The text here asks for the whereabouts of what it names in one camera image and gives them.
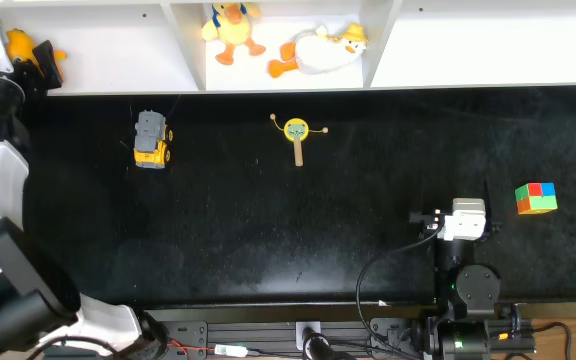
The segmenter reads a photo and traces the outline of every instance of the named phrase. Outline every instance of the black tabletop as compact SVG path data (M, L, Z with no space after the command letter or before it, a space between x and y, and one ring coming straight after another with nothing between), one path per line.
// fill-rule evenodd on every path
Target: black tabletop
M133 159L140 111L175 136L164 170ZM305 119L305 165L280 126ZM576 87L49 98L26 108L28 235L83 293L150 307L352 301L371 256L416 240L413 204L490 193L477 244L503 300L576 300ZM553 182L559 209L519 216ZM429 303L428 247L374 265L367 300Z

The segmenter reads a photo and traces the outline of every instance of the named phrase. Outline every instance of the rubik's cube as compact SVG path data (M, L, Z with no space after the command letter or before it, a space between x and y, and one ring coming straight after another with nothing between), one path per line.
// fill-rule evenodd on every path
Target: rubik's cube
M519 215L543 214L557 209L553 183L530 183L515 190Z

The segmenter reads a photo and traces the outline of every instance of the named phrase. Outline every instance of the wooden handle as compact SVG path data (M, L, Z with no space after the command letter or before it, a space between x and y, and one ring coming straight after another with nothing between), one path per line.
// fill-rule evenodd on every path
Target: wooden handle
M301 155L301 140L295 137L293 144L295 144L295 165L304 166L304 157Z

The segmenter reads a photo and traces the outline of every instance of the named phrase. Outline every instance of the wooden floor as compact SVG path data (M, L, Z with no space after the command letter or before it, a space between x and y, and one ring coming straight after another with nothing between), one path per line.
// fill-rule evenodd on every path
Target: wooden floor
M542 327L553 321L561 321L568 325L572 332L571 357L576 360L576 319L552 319L552 320L534 320L534 327ZM537 339L537 353L527 354L533 360L565 360L566 334L561 328L550 329L545 332L535 334ZM493 356L493 359L502 360L505 356Z

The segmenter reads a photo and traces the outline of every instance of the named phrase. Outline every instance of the toy truck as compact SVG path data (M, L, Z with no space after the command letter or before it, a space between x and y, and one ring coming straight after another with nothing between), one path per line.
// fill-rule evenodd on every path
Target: toy truck
M170 161L167 142L172 141L172 130L166 118L154 111L142 111L135 124L135 163L149 169L163 169Z

